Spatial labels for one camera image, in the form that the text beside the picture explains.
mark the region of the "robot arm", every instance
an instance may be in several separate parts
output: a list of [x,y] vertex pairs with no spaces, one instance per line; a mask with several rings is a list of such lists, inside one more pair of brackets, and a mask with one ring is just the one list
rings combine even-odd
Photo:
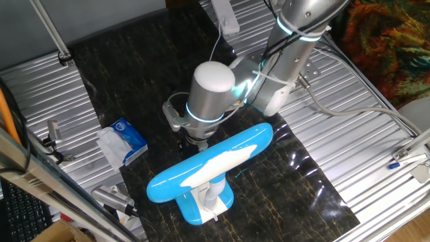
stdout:
[[216,132],[233,104],[236,110],[239,104],[248,103],[265,116],[276,114],[295,87],[300,70],[330,19],[348,3],[349,0],[287,0],[260,63],[247,57],[237,58],[229,67],[214,61],[202,63],[193,76],[185,117],[179,117],[169,102],[164,104],[172,129],[185,128],[187,140],[200,145]]

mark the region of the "blue pen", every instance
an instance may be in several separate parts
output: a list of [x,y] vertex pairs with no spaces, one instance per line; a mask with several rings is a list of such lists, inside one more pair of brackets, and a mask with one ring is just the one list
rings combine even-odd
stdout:
[[411,157],[411,158],[408,158],[408,159],[405,159],[405,160],[400,160],[400,161],[397,161],[395,163],[391,163],[391,164],[388,165],[388,168],[389,169],[396,169],[397,167],[400,167],[401,165],[407,165],[407,164],[410,164],[410,163],[414,163],[415,161],[424,160],[426,158],[427,158],[427,156],[424,155],[424,154],[417,155],[417,156],[414,156],[414,157]]

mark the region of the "black keyboard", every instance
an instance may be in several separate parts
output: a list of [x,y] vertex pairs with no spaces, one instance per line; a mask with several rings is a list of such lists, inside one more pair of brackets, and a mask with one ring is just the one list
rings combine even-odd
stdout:
[[3,201],[0,209],[7,216],[0,219],[7,220],[9,233],[6,234],[10,234],[10,238],[0,240],[31,241],[52,224],[49,208],[45,203],[6,181],[1,180],[1,187]]

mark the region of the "orange pole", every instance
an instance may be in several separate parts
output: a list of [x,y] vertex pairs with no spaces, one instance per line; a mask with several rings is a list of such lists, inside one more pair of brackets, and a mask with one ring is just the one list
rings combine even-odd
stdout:
[[5,120],[7,132],[9,133],[10,136],[12,136],[12,138],[18,144],[21,144],[18,133],[16,132],[15,123],[13,123],[11,111],[9,110],[9,106],[7,105],[5,96],[3,95],[3,92],[1,91],[1,89],[0,89],[0,111]]

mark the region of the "blue foam object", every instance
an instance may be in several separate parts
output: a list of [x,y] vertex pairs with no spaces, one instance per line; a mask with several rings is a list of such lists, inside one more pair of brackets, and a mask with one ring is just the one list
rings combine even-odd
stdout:
[[[199,183],[195,184],[194,187],[181,186],[181,184],[208,165],[209,161],[216,159],[220,155],[223,155],[223,157],[227,155],[228,157],[229,152],[235,154],[232,157],[228,157],[232,159],[231,162],[234,162],[235,166],[240,165],[266,149],[272,138],[273,130],[271,125],[268,123],[258,124],[161,172],[149,182],[146,194],[151,201],[157,203],[176,199],[186,221],[192,225],[200,225],[202,218],[191,191],[209,181],[211,183],[220,182],[225,178],[225,172],[228,170],[217,170],[219,173],[208,171],[207,174],[203,175],[204,178],[200,176],[197,179]],[[247,147],[253,149],[249,157],[245,157],[247,159],[236,155],[241,154],[240,150]],[[233,192],[227,182],[224,190],[218,196],[227,208],[232,206],[234,201]]]

